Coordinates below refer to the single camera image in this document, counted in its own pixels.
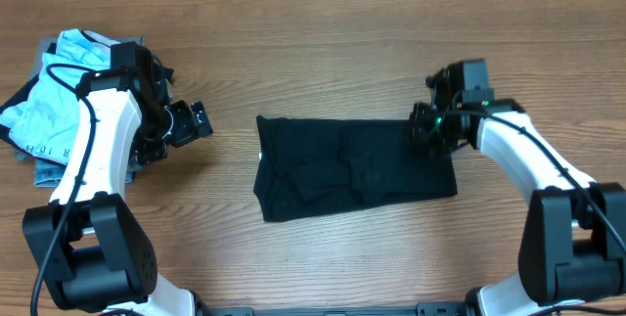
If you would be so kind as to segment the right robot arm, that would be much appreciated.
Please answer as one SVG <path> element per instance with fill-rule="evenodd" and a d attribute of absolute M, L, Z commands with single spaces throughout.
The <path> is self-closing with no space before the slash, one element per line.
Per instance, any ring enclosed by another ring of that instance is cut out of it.
<path fill-rule="evenodd" d="M 498 99 L 484 60 L 425 80 L 429 103 L 411 113 L 409 138 L 430 158 L 470 145 L 491 158 L 528 205 L 517 270 L 462 302 L 426 302 L 428 315 L 603 315 L 597 301 L 625 293 L 625 190 L 562 157 L 513 99 Z"/>

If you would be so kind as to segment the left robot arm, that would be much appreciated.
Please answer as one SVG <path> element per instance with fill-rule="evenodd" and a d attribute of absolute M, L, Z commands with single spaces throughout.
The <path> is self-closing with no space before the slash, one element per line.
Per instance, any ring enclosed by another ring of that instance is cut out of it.
<path fill-rule="evenodd" d="M 46 289 L 62 310 L 100 315 L 205 315 L 193 291 L 157 271 L 155 249 L 125 202 L 131 162 L 146 165 L 212 134 L 200 102 L 171 102 L 159 62 L 135 42 L 115 44 L 109 68 L 81 68 L 62 86 L 78 101 L 79 124 L 66 175 L 45 205 L 28 209 L 22 231 L 38 266 L 29 312 Z"/>

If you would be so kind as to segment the black t-shirt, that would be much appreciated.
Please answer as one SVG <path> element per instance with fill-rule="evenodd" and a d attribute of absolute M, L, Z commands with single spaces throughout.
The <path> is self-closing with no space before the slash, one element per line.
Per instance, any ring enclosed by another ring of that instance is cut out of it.
<path fill-rule="evenodd" d="M 256 119 L 253 192 L 267 222 L 454 197 L 450 157 L 409 142 L 405 120 Z"/>

